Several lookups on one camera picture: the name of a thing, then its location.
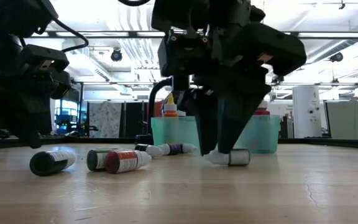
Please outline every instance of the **fluorescent light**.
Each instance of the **fluorescent light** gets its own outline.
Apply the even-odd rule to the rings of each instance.
[[[84,85],[153,85],[154,82],[84,82]]]
[[[299,37],[321,37],[321,38],[355,38],[358,37],[358,32],[300,32]]]
[[[138,32],[139,37],[164,37],[164,32],[150,31],[150,32]]]
[[[84,82],[84,85],[110,85],[108,82]]]
[[[59,37],[75,37],[71,32],[56,32]]]
[[[128,37],[128,32],[80,32],[80,34],[86,37]]]

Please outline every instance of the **paint bottle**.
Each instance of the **paint bottle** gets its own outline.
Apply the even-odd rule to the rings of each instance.
[[[177,118],[179,117],[178,113],[178,106],[175,104],[173,100],[173,95],[170,93],[168,95],[168,101],[164,104],[164,113],[162,116],[164,118]]]
[[[140,152],[146,152],[152,157],[160,157],[164,155],[161,148],[159,148],[158,146],[151,146],[148,144],[137,144],[135,146],[135,150],[138,150]]]
[[[90,171],[103,171],[106,157],[109,152],[117,150],[117,148],[93,149],[86,156],[86,165]]]
[[[250,152],[248,149],[233,149],[229,154],[223,154],[213,150],[204,158],[216,165],[246,166],[250,162]]]
[[[152,157],[146,152],[135,151],[111,151],[106,158],[106,170],[110,174],[128,172],[146,166]]]
[[[56,174],[75,162],[75,154],[66,151],[38,152],[30,160],[30,170],[40,177]]]
[[[197,150],[197,147],[192,144],[163,144],[159,148],[162,149],[164,156],[192,153]]]
[[[254,115],[270,115],[270,111],[267,110],[267,102],[262,100],[256,111],[254,112]]]

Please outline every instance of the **security camera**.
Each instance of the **security camera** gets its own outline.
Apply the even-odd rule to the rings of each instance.
[[[122,60],[122,53],[121,53],[121,49],[114,49],[112,54],[111,54],[111,60],[113,60],[113,62],[119,62]]]
[[[343,60],[343,54],[342,53],[337,53],[337,54],[334,54],[333,56],[331,56],[329,58],[329,61],[330,62],[340,62]]]

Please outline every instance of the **gray cubicle wall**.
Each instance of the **gray cubicle wall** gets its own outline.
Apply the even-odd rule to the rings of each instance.
[[[333,139],[358,140],[358,101],[327,102]]]

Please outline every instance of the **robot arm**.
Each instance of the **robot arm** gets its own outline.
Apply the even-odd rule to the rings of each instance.
[[[249,0],[155,1],[152,27],[166,33],[158,50],[161,74],[172,76],[174,93],[191,91],[179,107],[196,116],[202,155],[217,144],[220,153],[233,149],[270,92],[262,64],[285,76],[306,62],[302,42],[261,24],[264,17]],[[188,90],[189,75],[202,90]]]
[[[41,34],[57,18],[46,0],[0,0],[0,124],[30,147],[51,132],[50,98],[70,87],[69,64],[59,50],[20,40]]]

